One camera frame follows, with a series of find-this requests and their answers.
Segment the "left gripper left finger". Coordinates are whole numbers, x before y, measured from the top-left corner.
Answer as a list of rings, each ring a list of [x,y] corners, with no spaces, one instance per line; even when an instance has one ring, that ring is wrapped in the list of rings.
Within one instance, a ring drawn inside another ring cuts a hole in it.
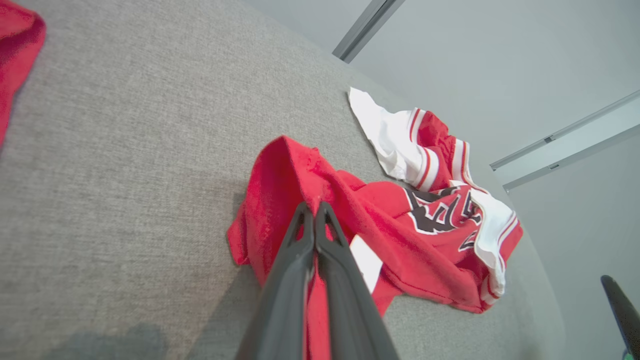
[[[314,215],[291,218],[234,360],[306,360],[306,310],[314,271]]]

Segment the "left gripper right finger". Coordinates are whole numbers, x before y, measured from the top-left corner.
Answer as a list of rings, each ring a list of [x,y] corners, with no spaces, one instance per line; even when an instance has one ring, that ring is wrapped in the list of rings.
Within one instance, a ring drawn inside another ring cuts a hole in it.
[[[315,215],[315,250],[326,284],[332,360],[400,360],[332,206]]]

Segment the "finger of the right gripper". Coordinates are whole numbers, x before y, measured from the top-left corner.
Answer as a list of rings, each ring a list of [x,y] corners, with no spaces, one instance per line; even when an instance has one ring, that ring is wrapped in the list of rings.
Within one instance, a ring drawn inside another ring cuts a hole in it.
[[[612,276],[600,281],[625,344],[622,360],[640,360],[640,313]]]

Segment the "red jersey white striped trim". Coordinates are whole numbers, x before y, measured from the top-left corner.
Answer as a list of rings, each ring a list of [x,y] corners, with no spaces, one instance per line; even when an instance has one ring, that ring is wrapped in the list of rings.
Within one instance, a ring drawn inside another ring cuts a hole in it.
[[[349,104],[382,169],[404,186],[366,183],[334,169],[317,148],[286,136],[259,153],[227,232],[231,256],[266,283],[302,202],[331,205],[378,313],[402,294],[483,313],[506,290],[522,238],[514,210],[473,182],[470,145],[435,114],[388,112],[365,91]]]

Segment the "red shirt with white trim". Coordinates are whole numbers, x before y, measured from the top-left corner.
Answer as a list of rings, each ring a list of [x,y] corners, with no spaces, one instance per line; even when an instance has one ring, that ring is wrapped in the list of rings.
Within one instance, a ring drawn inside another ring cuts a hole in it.
[[[46,38],[41,16],[12,0],[0,0],[0,147],[14,97],[25,83]]]

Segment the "grey fabric sofa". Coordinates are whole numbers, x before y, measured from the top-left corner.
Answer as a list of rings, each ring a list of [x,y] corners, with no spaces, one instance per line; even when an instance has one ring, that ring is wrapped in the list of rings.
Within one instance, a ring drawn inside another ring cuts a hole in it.
[[[242,0],[17,0],[46,40],[0,148],[0,360],[234,360],[226,232],[289,136],[386,180],[350,87],[413,104]]]

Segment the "grey wall rail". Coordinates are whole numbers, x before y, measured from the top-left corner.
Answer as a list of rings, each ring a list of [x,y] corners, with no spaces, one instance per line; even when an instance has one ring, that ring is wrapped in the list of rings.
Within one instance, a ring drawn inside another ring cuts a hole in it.
[[[553,164],[549,164],[546,167],[540,168],[537,171],[533,171],[532,173],[528,173],[523,177],[515,179],[514,181],[505,183],[502,185],[502,187],[506,191],[506,193],[509,194],[510,191],[512,191],[512,189],[515,189],[516,187],[522,186],[526,183],[532,182],[533,180],[544,177],[550,173],[557,171],[558,169],[563,169],[585,158],[592,157],[592,155],[594,154],[600,153],[603,150],[606,150],[614,145],[617,145],[622,141],[626,141],[627,139],[631,139],[637,136],[640,136],[640,124],[628,130],[625,130],[613,137],[610,137],[610,139],[603,140],[597,143],[596,145],[592,145],[584,150],[581,150],[576,153],[572,153],[572,155],[562,158],[559,161],[556,161]]]
[[[535,141],[533,143],[531,143],[528,146],[525,146],[524,148],[517,150],[514,153],[510,153],[510,155],[505,156],[501,159],[499,159],[498,161],[492,162],[490,164],[490,167],[492,169],[492,171],[496,171],[498,170],[498,168],[503,167],[507,164],[510,164],[512,162],[514,162],[516,159],[519,159],[521,157],[524,157],[525,155],[532,153],[533,151],[542,148],[542,146],[545,146],[547,144],[550,144],[553,141],[557,141],[558,139],[560,139],[561,137],[564,137],[566,135],[568,135],[569,133],[572,133],[586,125],[589,125],[590,123],[598,120],[599,118],[605,116],[606,114],[615,111],[617,109],[619,109],[620,107],[629,104],[632,101],[637,100],[638,98],[640,98],[640,89],[638,89],[637,91],[634,91],[633,93],[631,93],[630,95],[624,96],[624,98],[613,102],[610,105],[607,105],[606,107],[603,107],[601,109],[599,109],[598,111],[593,112],[592,114],[580,119],[579,121],[576,121],[574,123],[572,123],[571,125],[568,125],[546,137],[544,137],[543,139],[540,139],[538,141]]]

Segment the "grey metal partition post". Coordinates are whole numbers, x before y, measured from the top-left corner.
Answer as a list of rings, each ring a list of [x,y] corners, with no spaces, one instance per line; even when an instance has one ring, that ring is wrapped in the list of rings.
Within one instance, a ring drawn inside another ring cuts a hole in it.
[[[406,0],[371,0],[334,48],[332,55],[351,63]]]

